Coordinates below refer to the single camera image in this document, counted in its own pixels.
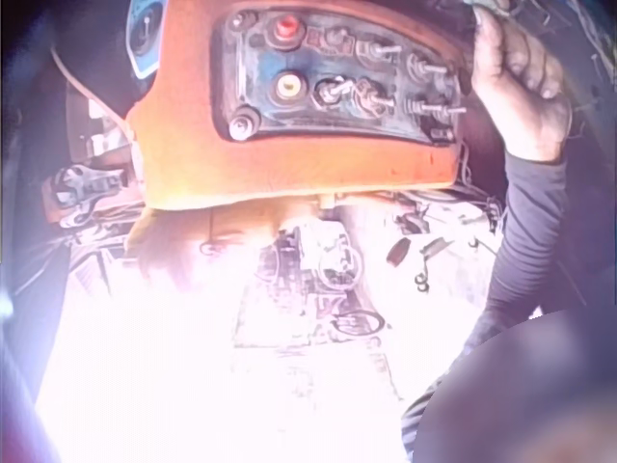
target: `bolt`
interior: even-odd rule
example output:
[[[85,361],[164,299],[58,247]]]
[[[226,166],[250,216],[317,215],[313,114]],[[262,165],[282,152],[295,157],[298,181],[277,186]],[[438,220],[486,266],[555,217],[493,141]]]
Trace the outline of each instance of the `bolt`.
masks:
[[[372,43],[370,50],[375,55],[385,55],[387,53],[400,53],[403,51],[403,47],[401,45],[382,46],[379,43]]]
[[[244,142],[253,135],[254,127],[249,117],[237,116],[229,123],[229,136],[236,142]]]
[[[450,128],[432,128],[431,138],[452,142],[454,141],[454,132]]]
[[[460,106],[458,108],[445,108],[445,112],[448,114],[464,114],[467,113],[467,108]]]
[[[420,72],[423,72],[423,73],[433,72],[436,74],[447,74],[449,71],[449,69],[445,66],[429,65],[425,61],[419,62],[417,66]]]
[[[377,94],[371,94],[368,96],[368,99],[370,100],[371,103],[383,104],[384,106],[387,106],[388,108],[393,108],[394,106],[396,106],[396,101],[394,100],[393,96],[389,98],[382,98],[378,96]]]

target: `cable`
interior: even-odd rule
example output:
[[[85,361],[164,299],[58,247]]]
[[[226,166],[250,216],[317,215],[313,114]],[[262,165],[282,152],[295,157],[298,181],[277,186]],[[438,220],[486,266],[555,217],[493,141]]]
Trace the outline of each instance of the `cable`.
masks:
[[[109,117],[109,119],[111,119],[124,133],[124,136],[126,137],[126,140],[128,140],[128,143],[133,143],[135,141],[135,133],[128,126],[128,123],[123,118],[121,118],[118,113],[116,113],[113,109],[107,106],[107,104],[105,104],[103,100],[96,96],[94,92],[92,92],[90,89],[88,89],[88,87],[82,84],[79,79],[77,79],[77,77],[75,77],[72,72],[70,72],[70,70],[68,70],[68,68],[65,66],[62,59],[58,55],[55,45],[51,47],[51,57],[53,58],[54,63],[56,64],[62,75],[65,77],[65,79],[68,81],[68,83],[72,85],[75,90],[77,90],[83,96],[95,101],[96,104],[98,104],[98,106],[100,106],[103,112],[107,115],[107,117]]]
[[[17,289],[13,292],[13,296],[16,297],[21,294],[24,290],[26,290],[31,284],[33,284],[36,280],[40,278],[40,276],[47,270],[47,267],[54,259],[56,252],[63,246],[63,244],[57,245],[50,253],[47,259],[42,263],[40,269],[35,272],[26,282],[24,282],[21,286],[18,286]]]

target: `fingers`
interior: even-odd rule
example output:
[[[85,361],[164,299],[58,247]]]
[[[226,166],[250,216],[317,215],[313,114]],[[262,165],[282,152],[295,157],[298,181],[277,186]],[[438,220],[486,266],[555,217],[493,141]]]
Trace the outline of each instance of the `fingers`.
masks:
[[[505,34],[505,64],[519,77],[529,65],[529,46],[523,31],[512,22],[503,24]]]
[[[544,82],[540,88],[540,95],[544,99],[554,98],[561,92],[563,85],[563,67],[551,55],[547,55],[544,69]]]
[[[522,81],[532,92],[536,92],[544,78],[547,52],[544,46],[536,38],[527,36],[527,47],[529,48],[529,63],[524,69]]]
[[[503,29],[499,21],[484,8],[473,7],[473,12],[477,22],[473,81],[475,84],[488,83],[498,80],[503,72]]]

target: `mechanical part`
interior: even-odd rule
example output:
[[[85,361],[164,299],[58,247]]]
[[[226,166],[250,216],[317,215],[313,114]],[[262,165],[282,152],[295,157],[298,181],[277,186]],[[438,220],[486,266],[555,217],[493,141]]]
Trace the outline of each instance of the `mechanical part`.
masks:
[[[404,235],[429,233],[429,223],[420,215],[415,213],[407,213],[394,218],[394,223]]]
[[[96,203],[117,195],[126,186],[124,170],[99,171],[82,165],[61,170],[52,180],[52,192],[60,208],[74,210],[59,224],[64,229],[81,227],[92,217]]]
[[[414,283],[416,283],[416,285],[426,285],[426,282],[428,282],[428,275],[426,273],[418,273],[414,277]]]
[[[307,27],[294,14],[282,14],[270,20],[266,29],[266,42],[280,51],[291,51],[300,46],[307,34]]]
[[[398,267],[405,257],[409,254],[409,248],[412,245],[412,241],[408,237],[402,237],[394,246],[389,250],[386,256],[386,262],[392,267]]]
[[[356,41],[356,57],[365,67],[384,73],[395,73],[402,45],[377,41]]]
[[[453,240],[445,240],[443,237],[436,238],[424,246],[420,250],[420,253],[424,257],[424,261],[427,262],[429,259],[432,259],[437,254],[447,249],[453,242]]]
[[[293,104],[305,98],[308,91],[307,80],[301,74],[286,71],[276,77],[272,97],[277,104]]]
[[[418,292],[428,292],[430,288],[431,287],[429,286],[428,283],[422,283],[421,285],[417,286],[417,291]]]
[[[326,43],[331,46],[341,46],[349,37],[349,31],[344,27],[335,27],[326,31]]]
[[[244,142],[259,130],[261,117],[251,107],[245,106],[236,111],[229,122],[229,137],[236,142]]]
[[[154,46],[161,23],[163,5],[155,2],[148,5],[139,15],[131,31],[129,44],[135,56],[144,56]]]
[[[60,207],[70,208],[104,196],[113,196],[126,184],[123,170],[98,171],[82,165],[61,170],[52,189]]]
[[[229,20],[228,27],[232,32],[243,32],[256,25],[257,19],[256,12],[239,12]]]
[[[355,44],[356,38],[345,27],[336,26],[326,30],[312,26],[307,28],[305,46],[322,55],[351,57],[354,55]]]
[[[406,111],[411,114],[427,115],[431,113],[446,114],[450,116],[452,114],[465,114],[467,108],[465,107],[452,107],[445,104],[429,104],[426,101],[414,101],[407,100]]]
[[[168,1],[132,0],[126,21],[126,50],[138,79],[145,79],[159,67],[163,17]]]
[[[362,277],[362,257],[351,246],[336,246],[322,255],[317,265],[317,276],[329,289],[350,291]]]
[[[354,81],[337,76],[334,79],[325,79],[315,87],[314,101],[319,107],[333,106],[340,102],[343,95],[347,95],[354,89]]]
[[[407,95],[414,99],[442,95],[447,101],[459,100],[454,76],[432,74],[435,79],[421,84],[410,79],[405,63],[408,50],[422,56],[427,65],[456,60],[353,15],[310,8],[251,11],[258,14],[258,22],[250,33],[236,34],[230,29],[238,19],[237,13],[230,14],[225,27],[217,31],[226,45],[215,47],[212,54],[212,72],[219,74],[214,81],[221,87],[213,93],[212,110],[215,115],[221,113],[217,115],[221,120],[230,121],[238,106],[250,105],[261,115],[259,133],[264,138],[311,132],[441,143],[431,139],[420,118],[412,118],[402,107],[401,111],[396,107],[399,96]],[[284,54],[276,53],[273,47]],[[277,92],[273,76],[290,71],[298,72],[307,82],[307,99],[310,97],[312,104],[301,101],[304,91],[297,100],[285,97],[285,90]],[[342,87],[335,85],[342,83],[343,77],[349,82]],[[362,85],[366,82],[361,82],[361,91],[355,95],[351,79],[358,82],[362,77],[370,79],[368,87],[374,87],[376,93],[365,95]],[[292,83],[291,88],[296,90],[290,95],[296,95],[297,87]],[[263,97],[263,89],[268,89],[268,98]]]
[[[363,77],[356,84],[352,98],[365,117],[379,119],[396,105],[394,96],[383,97],[382,93],[378,84]]]
[[[445,140],[448,142],[454,141],[454,132],[451,128],[431,128],[431,139]]]
[[[373,42],[368,46],[370,53],[376,59],[384,59],[387,55],[397,55],[401,51],[403,51],[403,47],[401,45],[381,45],[377,42]]]
[[[352,311],[334,317],[332,326],[339,333],[354,338],[374,336],[386,326],[386,320],[376,312]]]
[[[407,57],[407,72],[416,82],[426,83],[433,80],[434,74],[449,74],[450,69],[447,66],[431,65],[427,59],[412,53]]]

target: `orange control panel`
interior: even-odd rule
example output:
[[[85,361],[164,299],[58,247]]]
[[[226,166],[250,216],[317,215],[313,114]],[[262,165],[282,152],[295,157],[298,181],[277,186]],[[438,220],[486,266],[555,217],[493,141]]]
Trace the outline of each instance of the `orange control panel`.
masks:
[[[169,0],[162,17],[128,115],[148,206],[454,181],[463,58],[421,22],[352,0]]]

